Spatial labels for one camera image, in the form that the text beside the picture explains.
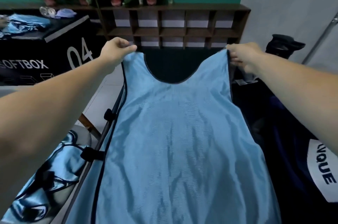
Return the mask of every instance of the number 04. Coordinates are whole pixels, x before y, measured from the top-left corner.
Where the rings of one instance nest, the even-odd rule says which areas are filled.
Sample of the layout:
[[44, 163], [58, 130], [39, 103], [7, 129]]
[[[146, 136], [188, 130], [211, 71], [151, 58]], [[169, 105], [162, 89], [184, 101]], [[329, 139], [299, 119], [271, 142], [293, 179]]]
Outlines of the number 04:
[[73, 60], [72, 60], [72, 58], [70, 56], [71, 52], [75, 53], [75, 55], [76, 55], [76, 57], [77, 57], [77, 59], [79, 61], [79, 65], [82, 65], [82, 61], [84, 62], [87, 58], [89, 58], [90, 60], [93, 60], [92, 52], [88, 50], [86, 42], [85, 42], [85, 40], [84, 40], [83, 37], [82, 37], [82, 61], [80, 59], [80, 55], [79, 55], [79, 52], [77, 51], [77, 49], [75, 49], [74, 47], [69, 47], [68, 50], [67, 50], [67, 57], [68, 57], [68, 61], [69, 61], [70, 67], [72, 69], [75, 69]]

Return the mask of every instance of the wooden table leg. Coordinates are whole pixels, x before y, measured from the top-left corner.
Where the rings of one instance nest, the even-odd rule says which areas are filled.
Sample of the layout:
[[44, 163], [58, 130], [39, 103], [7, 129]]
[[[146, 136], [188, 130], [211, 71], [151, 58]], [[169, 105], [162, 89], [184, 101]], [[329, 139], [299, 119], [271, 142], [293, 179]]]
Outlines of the wooden table leg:
[[85, 117], [84, 114], [81, 114], [79, 117], [80, 123], [99, 141], [101, 138], [101, 133], [95, 128], [95, 126]]

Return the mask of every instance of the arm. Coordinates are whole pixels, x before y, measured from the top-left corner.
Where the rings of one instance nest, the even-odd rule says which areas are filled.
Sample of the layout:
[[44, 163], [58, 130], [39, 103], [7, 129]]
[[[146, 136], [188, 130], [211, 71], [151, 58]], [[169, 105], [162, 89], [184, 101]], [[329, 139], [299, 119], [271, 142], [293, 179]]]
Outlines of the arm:
[[114, 38], [99, 58], [0, 98], [0, 216], [73, 127], [103, 78], [135, 45]]
[[338, 155], [338, 76], [264, 53], [256, 43], [228, 45], [232, 63], [257, 75], [284, 106]]

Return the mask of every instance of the gray wall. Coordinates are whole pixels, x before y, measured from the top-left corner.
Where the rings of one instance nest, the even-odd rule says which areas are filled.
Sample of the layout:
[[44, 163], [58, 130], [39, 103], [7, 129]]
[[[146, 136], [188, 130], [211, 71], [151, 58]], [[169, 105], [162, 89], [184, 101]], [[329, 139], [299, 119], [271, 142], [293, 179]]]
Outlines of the gray wall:
[[[338, 0], [241, 0], [241, 4], [252, 9], [241, 42], [255, 41], [265, 49], [272, 34], [290, 35], [306, 43], [304, 49], [290, 57], [297, 62], [304, 59], [338, 11]], [[331, 58], [334, 63], [322, 61], [319, 66], [338, 72], [338, 29], [333, 29], [332, 34], [310, 65], [315, 65], [315, 59]]]

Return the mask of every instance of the black strap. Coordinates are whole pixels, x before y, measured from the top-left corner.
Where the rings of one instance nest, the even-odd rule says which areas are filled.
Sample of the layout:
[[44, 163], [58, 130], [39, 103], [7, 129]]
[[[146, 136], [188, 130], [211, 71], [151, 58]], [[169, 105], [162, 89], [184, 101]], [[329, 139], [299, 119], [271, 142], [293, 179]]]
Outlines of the black strap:
[[80, 156], [82, 159], [84, 159], [87, 162], [93, 162], [94, 160], [103, 161], [104, 151], [99, 151], [91, 147], [86, 147]]
[[115, 118], [116, 114], [114, 114], [112, 110], [108, 108], [107, 111], [104, 113], [104, 119], [106, 121], [112, 122], [113, 120], [115, 120]]

